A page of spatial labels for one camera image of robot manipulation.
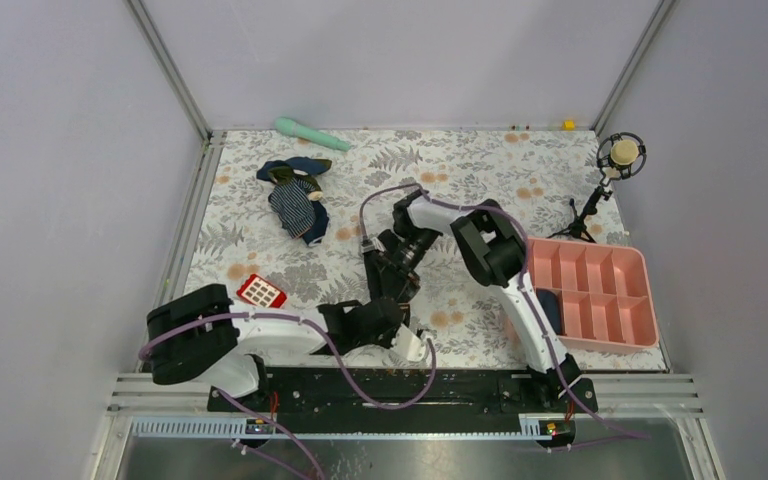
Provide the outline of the black striped underwear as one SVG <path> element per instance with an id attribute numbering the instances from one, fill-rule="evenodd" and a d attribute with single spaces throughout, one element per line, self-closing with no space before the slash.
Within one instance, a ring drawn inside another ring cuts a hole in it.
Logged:
<path id="1" fill-rule="evenodd" d="M 395 301 L 408 315 L 410 303 L 420 290 L 420 277 L 392 263 L 372 259 L 365 262 L 367 287 L 372 300 L 386 298 Z"/>

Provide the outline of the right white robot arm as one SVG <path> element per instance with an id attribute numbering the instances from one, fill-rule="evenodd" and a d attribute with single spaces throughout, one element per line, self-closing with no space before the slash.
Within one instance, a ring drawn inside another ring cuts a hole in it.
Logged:
<path id="1" fill-rule="evenodd" d="M 557 412 L 573 398 L 581 371 L 555 331 L 528 275 L 524 228 L 494 200 L 455 205 L 432 198 L 420 185 L 393 207 L 393 226 L 372 236 L 360 229 L 360 251 L 373 299 L 408 306 L 420 290 L 416 269 L 442 236 L 456 241 L 474 282 L 502 305 L 538 379 L 535 402 Z"/>

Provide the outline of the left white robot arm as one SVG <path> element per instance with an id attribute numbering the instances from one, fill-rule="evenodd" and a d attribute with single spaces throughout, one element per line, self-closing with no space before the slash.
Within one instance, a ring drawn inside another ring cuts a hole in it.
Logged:
<path id="1" fill-rule="evenodd" d="M 256 411 L 269 401 L 265 363 L 273 356 L 342 358 L 376 346 L 410 362 L 425 360 L 428 346 L 405 320 L 405 309 L 387 298 L 294 312 L 238 303 L 225 286 L 210 284 L 148 313 L 139 358 L 157 385 L 202 382 Z"/>

